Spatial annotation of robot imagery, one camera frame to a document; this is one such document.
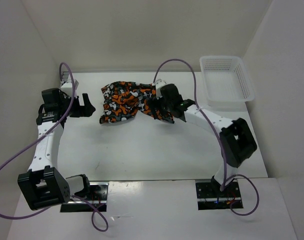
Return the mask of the orange camouflage shorts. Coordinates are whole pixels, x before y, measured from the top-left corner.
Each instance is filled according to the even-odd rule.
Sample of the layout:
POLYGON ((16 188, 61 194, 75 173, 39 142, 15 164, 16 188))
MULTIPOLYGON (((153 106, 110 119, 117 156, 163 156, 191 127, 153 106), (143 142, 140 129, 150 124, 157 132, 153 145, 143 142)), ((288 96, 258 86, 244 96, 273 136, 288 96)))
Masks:
MULTIPOLYGON (((141 112, 152 117, 148 100, 156 97, 156 89, 150 84, 133 81, 116 81, 101 88, 103 112, 100 124, 114 124, 127 121, 141 112)), ((160 120, 173 124, 173 120, 160 120)))

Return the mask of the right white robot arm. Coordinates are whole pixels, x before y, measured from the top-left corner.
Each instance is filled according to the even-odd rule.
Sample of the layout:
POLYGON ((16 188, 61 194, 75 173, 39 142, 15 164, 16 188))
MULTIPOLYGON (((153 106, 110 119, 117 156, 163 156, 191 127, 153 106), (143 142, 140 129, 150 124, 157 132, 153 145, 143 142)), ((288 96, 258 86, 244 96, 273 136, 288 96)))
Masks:
POLYGON ((211 191, 217 197, 224 196, 229 191, 228 184, 237 176, 238 168, 258 148, 247 121, 223 117, 200 107, 194 100, 183 99, 173 83, 167 84, 160 79, 152 87, 155 96, 149 104, 155 116, 170 114, 214 134, 218 140, 223 164, 213 176, 211 191))

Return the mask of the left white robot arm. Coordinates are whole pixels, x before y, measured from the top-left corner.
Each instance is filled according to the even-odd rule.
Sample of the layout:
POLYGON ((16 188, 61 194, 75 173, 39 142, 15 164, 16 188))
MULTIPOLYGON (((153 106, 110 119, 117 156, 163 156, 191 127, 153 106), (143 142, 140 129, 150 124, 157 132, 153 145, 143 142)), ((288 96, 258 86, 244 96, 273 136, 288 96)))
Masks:
POLYGON ((33 211, 66 204, 71 196, 81 200, 92 194, 90 181, 85 174, 63 177, 58 167, 60 140, 68 117, 91 117, 95 107, 88 94, 83 93, 83 105, 79 97, 72 98, 59 88, 43 90, 43 104, 39 107, 36 124, 38 143, 34 157, 26 173, 18 176, 18 186, 33 211))

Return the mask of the white plastic basket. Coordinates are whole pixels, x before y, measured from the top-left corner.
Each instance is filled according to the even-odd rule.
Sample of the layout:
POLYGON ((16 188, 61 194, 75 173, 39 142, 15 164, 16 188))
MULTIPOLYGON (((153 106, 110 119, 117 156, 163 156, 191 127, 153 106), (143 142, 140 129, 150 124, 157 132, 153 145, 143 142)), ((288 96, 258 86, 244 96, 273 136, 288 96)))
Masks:
POLYGON ((255 99, 243 60, 238 56, 207 55, 199 59, 205 97, 211 107, 237 108, 255 99))

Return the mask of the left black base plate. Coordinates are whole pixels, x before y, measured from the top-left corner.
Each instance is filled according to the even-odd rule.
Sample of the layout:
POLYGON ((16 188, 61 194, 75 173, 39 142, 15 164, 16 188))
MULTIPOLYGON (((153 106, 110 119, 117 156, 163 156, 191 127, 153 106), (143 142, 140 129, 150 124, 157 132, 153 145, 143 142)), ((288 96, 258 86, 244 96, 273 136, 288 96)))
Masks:
MULTIPOLYGON (((89 193, 82 198, 86 199, 95 208, 98 208, 100 212, 106 212, 108 190, 108 182, 90 181, 89 193)), ((92 211, 93 209, 90 206, 78 199, 62 204, 60 207, 61 213, 89 213, 92 211)))

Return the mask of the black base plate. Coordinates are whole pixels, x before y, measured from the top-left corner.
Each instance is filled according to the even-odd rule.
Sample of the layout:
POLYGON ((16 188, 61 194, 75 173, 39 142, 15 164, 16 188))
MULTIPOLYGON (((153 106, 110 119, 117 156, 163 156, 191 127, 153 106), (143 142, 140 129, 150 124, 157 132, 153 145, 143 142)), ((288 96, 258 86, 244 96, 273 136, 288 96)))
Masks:
POLYGON ((198 180, 195 182, 198 210, 225 210, 243 209, 239 184, 236 180, 230 182, 224 191, 213 179, 198 180))
MULTIPOLYGON (((86 199, 95 208, 98 208, 100 212, 106 212, 108 190, 108 182, 90 181, 89 193, 82 198, 86 199)), ((62 204, 60 207, 61 213, 89 213, 92 211, 93 209, 90 206, 78 199, 62 204)))

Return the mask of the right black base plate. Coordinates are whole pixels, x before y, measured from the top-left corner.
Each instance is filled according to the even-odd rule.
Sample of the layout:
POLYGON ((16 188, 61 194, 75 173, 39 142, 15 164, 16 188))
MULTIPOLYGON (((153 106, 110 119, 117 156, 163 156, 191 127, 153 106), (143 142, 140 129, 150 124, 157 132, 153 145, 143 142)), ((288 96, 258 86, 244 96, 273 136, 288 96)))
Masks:
POLYGON ((230 182, 224 191, 213 179, 198 180, 195 182, 198 210, 225 210, 243 209, 239 184, 236 180, 230 182))

